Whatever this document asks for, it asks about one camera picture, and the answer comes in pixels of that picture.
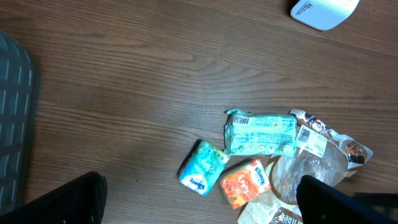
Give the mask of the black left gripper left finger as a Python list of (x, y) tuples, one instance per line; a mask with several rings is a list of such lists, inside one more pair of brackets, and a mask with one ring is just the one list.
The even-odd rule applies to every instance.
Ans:
[(106, 177), (90, 171), (1, 215), (1, 224), (100, 224), (108, 195)]

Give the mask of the brown clear snack pouch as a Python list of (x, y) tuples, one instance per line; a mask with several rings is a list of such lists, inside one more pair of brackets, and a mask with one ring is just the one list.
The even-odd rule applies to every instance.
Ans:
[(350, 177), (372, 156), (373, 151), (303, 110), (292, 109), (298, 122), (294, 157), (271, 156), (265, 172), (271, 189), (250, 201), (241, 212), (239, 224), (300, 224), (297, 186), (310, 175), (334, 187)]

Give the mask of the orange Kleenex tissue pack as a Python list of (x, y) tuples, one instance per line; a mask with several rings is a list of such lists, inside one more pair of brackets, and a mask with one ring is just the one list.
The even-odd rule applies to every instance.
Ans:
[(220, 187), (232, 209), (242, 207), (271, 189), (271, 184), (259, 159), (248, 161), (227, 172)]

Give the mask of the blue-green tissue pack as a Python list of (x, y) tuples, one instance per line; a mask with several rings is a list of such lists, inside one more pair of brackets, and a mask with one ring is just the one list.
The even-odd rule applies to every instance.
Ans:
[(199, 140), (179, 172), (181, 184), (206, 197), (230, 157), (206, 140)]

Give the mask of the teal wet wipes pack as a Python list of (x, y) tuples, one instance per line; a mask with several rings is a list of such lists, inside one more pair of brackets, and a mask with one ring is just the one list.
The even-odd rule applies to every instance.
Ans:
[(289, 114), (226, 112), (224, 152), (230, 156), (271, 155), (294, 157), (297, 120)]

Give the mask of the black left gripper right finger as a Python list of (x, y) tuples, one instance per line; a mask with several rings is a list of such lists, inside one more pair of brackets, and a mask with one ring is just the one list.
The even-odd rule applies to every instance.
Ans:
[(356, 193), (348, 196), (322, 181), (305, 175), (297, 186), (296, 199), (304, 223), (397, 224), (391, 210), (396, 194)]

